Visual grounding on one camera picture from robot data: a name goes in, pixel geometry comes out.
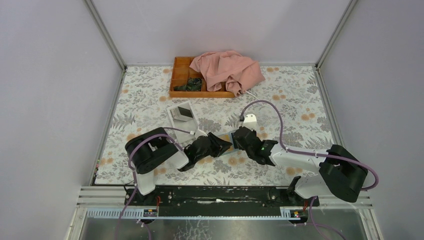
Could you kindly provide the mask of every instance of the gray wall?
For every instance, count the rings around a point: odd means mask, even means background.
[[[0,239],[63,239],[119,78],[82,0],[0,1]]]
[[[236,50],[264,63],[315,63],[349,0],[94,0],[127,64]]]
[[[423,239],[424,1],[360,0],[322,68],[385,239]]]

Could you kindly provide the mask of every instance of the pink towel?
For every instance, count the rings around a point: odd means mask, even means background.
[[[259,63],[236,51],[203,53],[193,59],[190,68],[203,75],[210,92],[218,91],[225,82],[226,90],[238,96],[265,80]]]

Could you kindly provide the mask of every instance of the table surface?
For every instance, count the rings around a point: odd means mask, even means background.
[[[328,149],[333,138],[330,123],[311,66],[262,66],[265,81],[250,92],[276,105],[284,121],[284,143],[308,149]],[[215,135],[237,129],[241,110],[256,99],[171,98],[170,66],[130,66],[121,89],[94,183],[120,185],[132,181],[125,144],[158,127],[171,127],[167,107],[189,100],[200,127]],[[247,109],[257,117],[257,135],[278,140],[280,121],[266,103]],[[218,158],[206,157],[186,172],[168,162],[154,170],[157,185],[288,186],[295,176],[313,173],[290,166],[259,165],[238,151]]]

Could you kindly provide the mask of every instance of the wooden compartment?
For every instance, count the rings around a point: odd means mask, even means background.
[[[222,88],[218,91],[207,91],[206,81],[200,72],[194,71],[189,66],[194,57],[177,56],[173,62],[169,96],[172,98],[234,98],[234,94],[226,90],[225,82],[221,82]],[[189,78],[201,78],[201,91],[174,91],[175,86],[187,84]]]

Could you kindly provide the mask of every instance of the orange flower pattern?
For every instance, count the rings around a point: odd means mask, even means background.
[[[326,149],[332,144],[330,123],[326,118],[315,75],[310,66],[262,66],[265,81],[249,91],[259,99],[276,105],[284,120],[284,141],[288,146]],[[96,184],[126,184],[132,180],[127,167],[125,144],[138,135],[162,126],[171,126],[166,109],[189,100],[201,129],[216,135],[238,128],[239,110],[255,100],[250,95],[237,98],[171,98],[170,66],[130,66],[117,101],[104,150],[98,161]],[[257,135],[278,140],[280,123],[273,108],[252,105],[256,114]],[[175,136],[174,131],[167,130]],[[187,146],[191,142],[180,142]],[[168,161],[153,170],[157,185],[273,185],[287,186],[295,176],[311,173],[296,166],[260,165],[245,151],[221,157],[205,157],[186,172],[175,169]]]

